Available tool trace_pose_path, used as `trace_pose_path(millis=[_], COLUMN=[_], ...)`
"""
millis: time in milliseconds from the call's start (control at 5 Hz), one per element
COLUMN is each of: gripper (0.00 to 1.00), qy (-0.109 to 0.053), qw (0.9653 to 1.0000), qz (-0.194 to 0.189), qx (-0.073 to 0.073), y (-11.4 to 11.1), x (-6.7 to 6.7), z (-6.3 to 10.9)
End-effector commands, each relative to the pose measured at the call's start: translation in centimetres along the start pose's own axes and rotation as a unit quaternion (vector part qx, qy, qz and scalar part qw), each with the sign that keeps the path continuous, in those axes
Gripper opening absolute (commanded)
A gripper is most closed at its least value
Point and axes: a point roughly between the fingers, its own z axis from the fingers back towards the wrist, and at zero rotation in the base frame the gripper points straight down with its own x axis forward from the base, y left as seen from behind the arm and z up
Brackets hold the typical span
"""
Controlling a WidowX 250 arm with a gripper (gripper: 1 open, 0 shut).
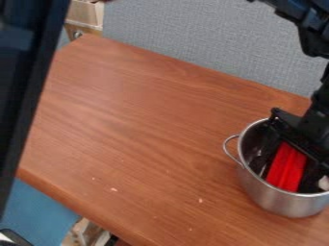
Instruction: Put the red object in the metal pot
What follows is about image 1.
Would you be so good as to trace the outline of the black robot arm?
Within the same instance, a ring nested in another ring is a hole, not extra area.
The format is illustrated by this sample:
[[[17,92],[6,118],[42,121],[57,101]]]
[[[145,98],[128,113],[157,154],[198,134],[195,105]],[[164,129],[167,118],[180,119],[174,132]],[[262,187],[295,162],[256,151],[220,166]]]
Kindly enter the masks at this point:
[[[247,1],[270,5],[294,23],[305,55],[329,61],[329,0]],[[329,177],[329,62],[306,112],[298,116],[271,109],[262,150],[270,185],[290,192],[323,190],[318,181]]]

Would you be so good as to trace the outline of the dark blue arm link foreground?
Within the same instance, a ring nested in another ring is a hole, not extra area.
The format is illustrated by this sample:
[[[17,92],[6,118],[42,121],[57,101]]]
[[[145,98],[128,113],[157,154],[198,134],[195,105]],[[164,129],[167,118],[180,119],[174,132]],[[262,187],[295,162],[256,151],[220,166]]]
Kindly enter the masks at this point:
[[[0,219],[71,0],[0,0]]]

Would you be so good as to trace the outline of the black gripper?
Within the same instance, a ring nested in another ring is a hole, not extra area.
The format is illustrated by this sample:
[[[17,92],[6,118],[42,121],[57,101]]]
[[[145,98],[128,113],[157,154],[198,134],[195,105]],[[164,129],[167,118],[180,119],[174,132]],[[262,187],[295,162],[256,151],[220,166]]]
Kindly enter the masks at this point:
[[[279,108],[271,108],[268,124],[262,123],[259,130],[259,149],[248,167],[259,176],[266,177],[282,139],[309,161],[298,186],[299,193],[318,193],[319,179],[329,176],[329,97],[315,92],[305,114],[298,116]]]

